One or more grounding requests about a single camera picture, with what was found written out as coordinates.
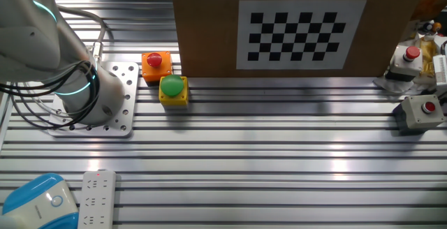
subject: red button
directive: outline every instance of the red button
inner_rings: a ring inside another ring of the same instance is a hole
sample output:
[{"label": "red button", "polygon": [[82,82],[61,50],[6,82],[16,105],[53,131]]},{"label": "red button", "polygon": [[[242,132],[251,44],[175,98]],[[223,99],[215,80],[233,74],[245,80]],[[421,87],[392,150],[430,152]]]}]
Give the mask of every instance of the red button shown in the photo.
[{"label": "red button", "polygon": [[408,59],[416,59],[420,55],[420,50],[415,46],[411,46],[406,49],[405,55]]},{"label": "red button", "polygon": [[156,67],[156,66],[160,66],[161,61],[163,59],[161,58],[160,54],[151,53],[147,56],[146,60],[147,60],[147,63],[149,64],[149,66]]},{"label": "red button", "polygon": [[425,113],[430,114],[431,112],[436,110],[436,106],[432,102],[426,102],[426,103],[424,103],[424,105],[422,105],[422,110]]}]

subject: green button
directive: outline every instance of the green button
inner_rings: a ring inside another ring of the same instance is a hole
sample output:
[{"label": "green button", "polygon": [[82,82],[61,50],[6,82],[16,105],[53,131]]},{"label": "green button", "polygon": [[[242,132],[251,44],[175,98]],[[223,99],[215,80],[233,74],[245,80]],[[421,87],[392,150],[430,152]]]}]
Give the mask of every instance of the green button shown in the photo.
[{"label": "green button", "polygon": [[178,75],[168,75],[161,81],[160,89],[166,95],[174,97],[183,90],[183,80]]}]

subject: power strip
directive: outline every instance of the power strip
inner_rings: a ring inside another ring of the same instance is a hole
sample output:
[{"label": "power strip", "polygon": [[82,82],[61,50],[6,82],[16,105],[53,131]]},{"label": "power strip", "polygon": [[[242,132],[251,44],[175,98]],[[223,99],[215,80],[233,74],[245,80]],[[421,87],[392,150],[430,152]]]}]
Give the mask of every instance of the power strip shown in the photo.
[{"label": "power strip", "polygon": [[84,174],[78,229],[112,228],[115,181],[116,174],[111,170]]}]

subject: blue device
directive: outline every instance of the blue device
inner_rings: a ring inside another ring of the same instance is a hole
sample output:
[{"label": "blue device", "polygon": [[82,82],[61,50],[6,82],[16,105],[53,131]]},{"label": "blue device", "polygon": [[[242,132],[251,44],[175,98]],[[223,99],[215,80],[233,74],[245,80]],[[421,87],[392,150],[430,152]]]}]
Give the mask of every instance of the blue device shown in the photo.
[{"label": "blue device", "polygon": [[48,173],[13,191],[2,214],[30,229],[76,229],[79,211],[65,180]]}]

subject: mounting plate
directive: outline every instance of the mounting plate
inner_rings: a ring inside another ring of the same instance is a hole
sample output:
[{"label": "mounting plate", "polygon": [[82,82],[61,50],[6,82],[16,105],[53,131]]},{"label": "mounting plate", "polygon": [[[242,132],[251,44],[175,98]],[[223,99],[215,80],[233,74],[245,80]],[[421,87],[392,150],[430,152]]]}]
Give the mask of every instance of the mounting plate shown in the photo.
[{"label": "mounting plate", "polygon": [[[124,95],[129,95],[129,99],[124,99],[123,106],[119,112],[107,123],[102,126],[88,126],[85,124],[76,124],[74,130],[69,127],[57,130],[48,130],[48,133],[57,138],[81,137],[98,138],[113,137],[122,138],[129,136],[132,132],[133,110],[135,108],[136,92],[138,87],[139,66],[135,62],[103,62],[102,67],[114,73],[123,83]],[[62,100],[55,96],[53,106],[55,110],[63,110]],[[50,121],[56,124],[64,124],[70,121],[70,118],[50,115]]]}]

